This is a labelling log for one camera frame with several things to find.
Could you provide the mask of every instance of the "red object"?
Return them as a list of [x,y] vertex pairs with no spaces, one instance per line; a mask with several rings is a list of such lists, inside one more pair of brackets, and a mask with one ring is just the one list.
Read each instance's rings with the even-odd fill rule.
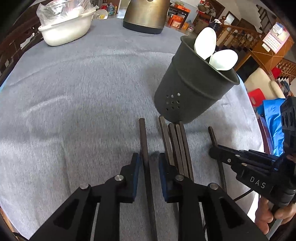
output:
[[277,67],[274,67],[272,70],[272,75],[274,76],[275,79],[277,79],[281,75],[281,70]]
[[260,89],[249,92],[248,96],[253,107],[258,107],[265,100],[265,96]]
[[172,14],[170,20],[168,21],[168,24],[169,24],[169,25],[172,25],[173,21],[177,21],[177,22],[179,22],[179,23],[182,23],[183,19],[184,19],[184,18],[182,18],[182,17],[180,17],[180,16],[177,16],[177,15]]

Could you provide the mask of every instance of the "wooden banister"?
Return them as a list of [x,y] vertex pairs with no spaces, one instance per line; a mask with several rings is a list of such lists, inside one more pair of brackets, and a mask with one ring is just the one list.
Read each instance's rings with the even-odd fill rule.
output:
[[281,78],[289,78],[290,82],[296,78],[296,63],[283,58],[277,67],[281,70]]
[[222,24],[217,36],[219,48],[226,45],[228,48],[232,46],[236,49],[240,47],[249,50],[253,49],[258,41],[264,38],[265,34],[247,28]]
[[221,25],[222,27],[224,27],[224,28],[232,28],[232,29],[236,29],[236,30],[242,30],[242,31],[246,31],[246,32],[248,32],[248,33],[255,33],[255,34],[259,34],[259,35],[261,35],[262,33],[259,33],[259,32],[257,32],[257,31],[254,31],[254,30],[251,30],[251,29],[248,29],[248,28],[241,28],[241,27],[237,27],[237,26],[232,26],[232,25],[224,25],[224,24],[222,24]]

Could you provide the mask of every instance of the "orange box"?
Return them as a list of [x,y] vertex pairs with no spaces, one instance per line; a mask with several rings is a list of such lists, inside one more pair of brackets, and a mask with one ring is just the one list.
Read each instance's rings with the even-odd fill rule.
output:
[[185,12],[190,12],[190,9],[185,8],[185,7],[183,7],[183,6],[179,5],[179,4],[175,4],[174,7],[178,8],[178,9],[181,9],[182,11],[185,11]]
[[188,28],[188,26],[189,26],[189,23],[184,23],[183,26],[182,26],[182,29],[186,30]]
[[170,20],[168,21],[168,24],[169,25],[172,25],[173,21],[177,21],[177,22],[180,22],[181,23],[183,21],[183,18],[180,17],[180,16],[177,16],[177,15],[172,14]]

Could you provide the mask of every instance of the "wooden staircase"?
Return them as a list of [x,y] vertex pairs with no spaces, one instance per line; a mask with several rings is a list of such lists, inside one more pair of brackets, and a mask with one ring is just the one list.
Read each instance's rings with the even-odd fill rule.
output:
[[263,33],[268,33],[272,26],[276,23],[276,16],[273,15],[271,12],[267,11],[265,8],[256,5],[258,8],[258,12],[260,13],[261,25],[259,29]]

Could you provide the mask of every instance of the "metal screw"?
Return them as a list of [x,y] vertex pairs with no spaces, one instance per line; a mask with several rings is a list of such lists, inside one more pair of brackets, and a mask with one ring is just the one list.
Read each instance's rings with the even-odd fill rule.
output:
[[80,184],[79,187],[83,190],[83,189],[87,189],[88,188],[88,184],[87,183],[83,183],[83,184]]
[[183,181],[184,180],[184,176],[178,174],[178,175],[176,175],[175,179],[178,180],[178,181]]
[[210,188],[212,188],[213,190],[217,190],[219,188],[219,186],[216,183],[211,183]]
[[116,181],[122,181],[124,179],[123,175],[116,175],[114,178]]

